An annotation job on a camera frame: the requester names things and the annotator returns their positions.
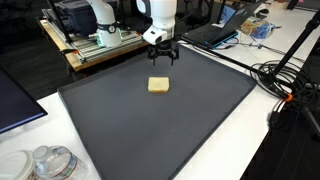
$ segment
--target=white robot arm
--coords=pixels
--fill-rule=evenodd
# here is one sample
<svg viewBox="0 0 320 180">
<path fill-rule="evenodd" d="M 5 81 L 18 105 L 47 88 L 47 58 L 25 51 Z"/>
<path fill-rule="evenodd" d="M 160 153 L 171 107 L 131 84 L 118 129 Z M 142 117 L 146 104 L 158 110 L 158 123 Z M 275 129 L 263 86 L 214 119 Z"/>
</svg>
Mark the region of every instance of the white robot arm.
<svg viewBox="0 0 320 180">
<path fill-rule="evenodd" d="M 153 21 L 143 34 L 143 39 L 156 45 L 173 38 L 177 0 L 137 0 L 137 6 L 141 13 Z"/>
<path fill-rule="evenodd" d="M 122 42 L 120 29 L 116 26 L 116 20 L 112 7 L 108 0 L 87 0 L 97 18 L 97 34 L 99 46 L 114 47 Z"/>
</svg>

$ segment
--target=black mat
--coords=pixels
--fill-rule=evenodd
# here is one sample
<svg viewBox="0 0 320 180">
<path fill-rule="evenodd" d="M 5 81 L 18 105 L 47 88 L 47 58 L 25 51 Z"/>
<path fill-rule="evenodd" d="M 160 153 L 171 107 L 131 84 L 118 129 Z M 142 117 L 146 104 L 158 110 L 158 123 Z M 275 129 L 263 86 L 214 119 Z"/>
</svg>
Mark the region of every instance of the black mat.
<svg viewBox="0 0 320 180">
<path fill-rule="evenodd" d="M 147 90 L 168 76 L 169 92 Z M 249 76 L 180 47 L 156 66 L 139 54 L 59 90 L 102 179 L 173 178 L 251 92 Z"/>
</svg>

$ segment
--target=white desk surface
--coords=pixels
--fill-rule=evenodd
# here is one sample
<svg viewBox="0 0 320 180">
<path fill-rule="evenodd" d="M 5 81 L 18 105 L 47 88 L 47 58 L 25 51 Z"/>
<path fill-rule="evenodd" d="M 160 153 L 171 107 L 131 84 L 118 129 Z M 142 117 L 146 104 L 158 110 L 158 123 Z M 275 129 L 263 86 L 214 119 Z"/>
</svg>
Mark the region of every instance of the white desk surface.
<svg viewBox="0 0 320 180">
<path fill-rule="evenodd" d="M 282 28 L 276 30 L 263 44 L 287 51 L 313 14 L 301 10 L 285 11 L 271 8 L 268 20 Z M 307 39 L 296 56 L 306 59 L 319 35 L 320 29 L 318 28 Z M 268 50 L 245 48 L 241 45 L 229 50 L 221 50 L 220 53 L 248 65 L 282 57 Z M 224 60 L 213 59 L 248 73 L 243 68 Z M 0 157 L 22 149 L 33 151 L 41 145 L 63 145 L 88 165 L 90 171 L 88 179 L 99 180 L 98 173 L 59 95 L 55 93 L 38 102 L 49 115 L 1 134 Z M 277 102 L 277 98 L 256 87 L 228 116 L 175 179 L 239 179 L 268 132 L 268 114 Z"/>
</svg>

